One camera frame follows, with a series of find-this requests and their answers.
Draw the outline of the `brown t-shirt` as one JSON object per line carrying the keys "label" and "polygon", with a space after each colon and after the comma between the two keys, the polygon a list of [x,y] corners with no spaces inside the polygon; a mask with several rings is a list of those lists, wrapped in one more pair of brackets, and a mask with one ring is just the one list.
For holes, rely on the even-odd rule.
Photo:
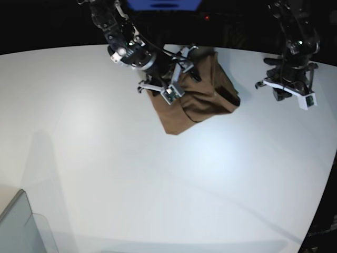
{"label": "brown t-shirt", "polygon": [[215,115],[233,113],[241,103],[239,93],[218,62],[218,52],[200,59],[197,70],[201,81],[181,74],[183,97],[169,105],[160,94],[148,91],[148,97],[167,134],[178,135]]}

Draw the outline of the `blue box at top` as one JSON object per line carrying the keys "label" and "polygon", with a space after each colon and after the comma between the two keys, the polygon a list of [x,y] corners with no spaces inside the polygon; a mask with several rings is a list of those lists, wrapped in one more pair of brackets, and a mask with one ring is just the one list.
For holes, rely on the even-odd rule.
{"label": "blue box at top", "polygon": [[195,11],[202,0],[129,0],[135,11]]}

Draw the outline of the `translucent plastic bin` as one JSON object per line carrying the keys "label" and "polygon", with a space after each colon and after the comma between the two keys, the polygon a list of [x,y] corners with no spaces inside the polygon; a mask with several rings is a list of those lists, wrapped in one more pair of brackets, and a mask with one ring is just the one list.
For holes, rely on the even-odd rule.
{"label": "translucent plastic bin", "polygon": [[19,190],[1,214],[1,252],[59,252],[47,219]]}

